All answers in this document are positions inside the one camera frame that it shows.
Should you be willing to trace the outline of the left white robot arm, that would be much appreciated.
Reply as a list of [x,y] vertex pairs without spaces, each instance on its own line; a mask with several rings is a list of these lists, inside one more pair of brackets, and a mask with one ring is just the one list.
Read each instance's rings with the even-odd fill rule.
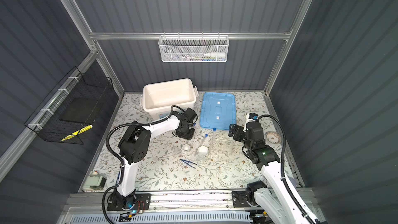
[[[150,141],[164,133],[171,131],[178,138],[191,140],[195,129],[194,123],[198,119],[197,113],[191,109],[183,110],[173,105],[171,109],[177,108],[178,111],[171,111],[166,117],[150,122],[139,123],[137,121],[121,124],[112,129],[107,136],[106,146],[109,152],[121,162],[119,180],[115,192],[117,195],[127,198],[135,193],[135,179],[140,162],[148,152]],[[126,132],[121,138],[116,153],[110,146],[109,140],[117,130],[127,127]]]

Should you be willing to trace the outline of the blue-capped test tube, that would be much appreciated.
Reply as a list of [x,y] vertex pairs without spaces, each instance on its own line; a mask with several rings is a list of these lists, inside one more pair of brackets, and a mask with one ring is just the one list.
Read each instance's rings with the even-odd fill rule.
[[206,142],[207,138],[208,138],[208,134],[205,134],[204,137],[202,138],[198,148],[200,148],[200,147],[202,147],[204,145],[204,143]]
[[212,138],[211,138],[211,142],[209,145],[212,159],[216,156],[216,152],[215,152],[216,130],[217,130],[216,128],[213,128],[213,130],[212,130]]

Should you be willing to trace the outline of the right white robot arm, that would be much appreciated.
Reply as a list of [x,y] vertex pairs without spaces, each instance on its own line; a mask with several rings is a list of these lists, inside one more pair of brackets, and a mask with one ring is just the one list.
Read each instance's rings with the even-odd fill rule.
[[256,165],[265,180],[249,183],[244,191],[233,191],[234,207],[260,207],[275,224],[320,224],[285,173],[285,155],[266,144],[260,120],[249,113],[244,126],[231,124],[229,137],[243,144],[243,154]]

